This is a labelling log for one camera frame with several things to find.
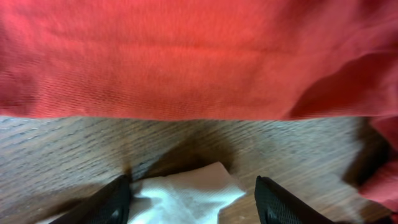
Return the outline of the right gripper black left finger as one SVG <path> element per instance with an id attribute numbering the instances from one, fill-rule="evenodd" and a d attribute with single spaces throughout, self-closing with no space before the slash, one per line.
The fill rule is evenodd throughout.
<path id="1" fill-rule="evenodd" d="M 129 179 L 120 175 L 50 224 L 127 224 L 130 202 Z"/>

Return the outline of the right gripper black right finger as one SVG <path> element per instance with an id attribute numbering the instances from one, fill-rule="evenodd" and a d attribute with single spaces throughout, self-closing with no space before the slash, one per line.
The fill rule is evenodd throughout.
<path id="1" fill-rule="evenodd" d="M 254 198 L 261 224 L 334 224 L 268 177 L 257 176 Z"/>

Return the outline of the white t-shirt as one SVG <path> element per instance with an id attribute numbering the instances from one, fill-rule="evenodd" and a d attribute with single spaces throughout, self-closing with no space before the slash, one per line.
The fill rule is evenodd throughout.
<path id="1" fill-rule="evenodd" d="M 217 223 L 219 212 L 246 193 L 220 162 L 179 174 L 139 180 L 129 183 L 129 187 L 131 202 L 127 223 L 138 224 Z M 43 223 L 50 223 L 70 210 L 52 215 Z"/>

